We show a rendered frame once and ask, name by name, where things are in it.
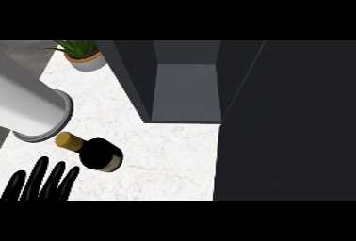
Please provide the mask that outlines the dark wine bottle gold cap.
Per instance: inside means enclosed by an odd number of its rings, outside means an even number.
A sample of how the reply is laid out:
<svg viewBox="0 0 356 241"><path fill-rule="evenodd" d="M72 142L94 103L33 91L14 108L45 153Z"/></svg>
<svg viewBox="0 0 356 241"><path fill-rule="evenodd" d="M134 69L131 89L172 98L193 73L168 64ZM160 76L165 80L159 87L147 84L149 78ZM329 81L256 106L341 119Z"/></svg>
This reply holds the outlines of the dark wine bottle gold cap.
<svg viewBox="0 0 356 241"><path fill-rule="evenodd" d="M120 149L104 139L84 140L69 132L55 136L55 145L79 155L82 165L100 172L113 172L123 160Z"/></svg>

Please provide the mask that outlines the potted green plant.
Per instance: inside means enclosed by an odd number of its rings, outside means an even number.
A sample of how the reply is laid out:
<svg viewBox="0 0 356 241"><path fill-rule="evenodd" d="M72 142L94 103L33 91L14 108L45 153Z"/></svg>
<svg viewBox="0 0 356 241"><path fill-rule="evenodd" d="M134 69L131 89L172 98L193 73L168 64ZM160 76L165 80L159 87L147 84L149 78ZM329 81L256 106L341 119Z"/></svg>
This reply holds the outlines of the potted green plant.
<svg viewBox="0 0 356 241"><path fill-rule="evenodd" d="M60 51L72 67L81 72L92 72L106 65L103 54L92 40L55 40Z"/></svg>

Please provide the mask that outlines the white paper towel roll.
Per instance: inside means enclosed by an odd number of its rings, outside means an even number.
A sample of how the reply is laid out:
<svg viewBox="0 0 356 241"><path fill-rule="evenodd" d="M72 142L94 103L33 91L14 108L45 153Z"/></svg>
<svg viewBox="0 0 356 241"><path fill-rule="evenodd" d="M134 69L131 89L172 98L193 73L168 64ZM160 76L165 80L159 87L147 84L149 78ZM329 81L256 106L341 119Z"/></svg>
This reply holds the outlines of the white paper towel roll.
<svg viewBox="0 0 356 241"><path fill-rule="evenodd" d="M24 142L51 138L73 112L69 95L50 89L0 52L0 126Z"/></svg>

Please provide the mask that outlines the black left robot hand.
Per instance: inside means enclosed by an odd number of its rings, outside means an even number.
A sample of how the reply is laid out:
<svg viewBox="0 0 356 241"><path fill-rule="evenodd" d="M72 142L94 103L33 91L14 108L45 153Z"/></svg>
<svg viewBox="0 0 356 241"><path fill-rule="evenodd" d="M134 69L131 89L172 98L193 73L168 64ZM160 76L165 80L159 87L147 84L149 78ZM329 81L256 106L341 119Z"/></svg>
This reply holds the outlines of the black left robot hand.
<svg viewBox="0 0 356 241"><path fill-rule="evenodd" d="M66 175L64 163L58 161L48 177L44 177L48 166L48 157L36 159L30 175L19 170L10 177L0 201L66 201L72 184L79 175L79 167L69 169Z"/></svg>

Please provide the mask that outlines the dark grey cabinet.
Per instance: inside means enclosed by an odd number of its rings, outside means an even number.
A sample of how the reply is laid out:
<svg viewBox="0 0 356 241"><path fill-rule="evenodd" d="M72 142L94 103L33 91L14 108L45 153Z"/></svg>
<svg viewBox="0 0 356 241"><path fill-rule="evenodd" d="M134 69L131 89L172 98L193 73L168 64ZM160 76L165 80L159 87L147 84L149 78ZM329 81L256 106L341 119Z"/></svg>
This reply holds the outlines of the dark grey cabinet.
<svg viewBox="0 0 356 241"><path fill-rule="evenodd" d="M146 123L222 122L262 47L259 40L98 40Z"/></svg>

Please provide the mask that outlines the dark grey cabinet door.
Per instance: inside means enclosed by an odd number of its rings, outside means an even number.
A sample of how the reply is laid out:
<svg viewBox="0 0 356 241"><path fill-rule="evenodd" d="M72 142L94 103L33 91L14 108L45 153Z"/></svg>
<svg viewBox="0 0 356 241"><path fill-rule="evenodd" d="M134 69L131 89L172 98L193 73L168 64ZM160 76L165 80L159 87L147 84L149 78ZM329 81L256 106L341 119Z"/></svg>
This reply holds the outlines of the dark grey cabinet door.
<svg viewBox="0 0 356 241"><path fill-rule="evenodd" d="M215 200L356 200L356 41L264 43L219 127Z"/></svg>

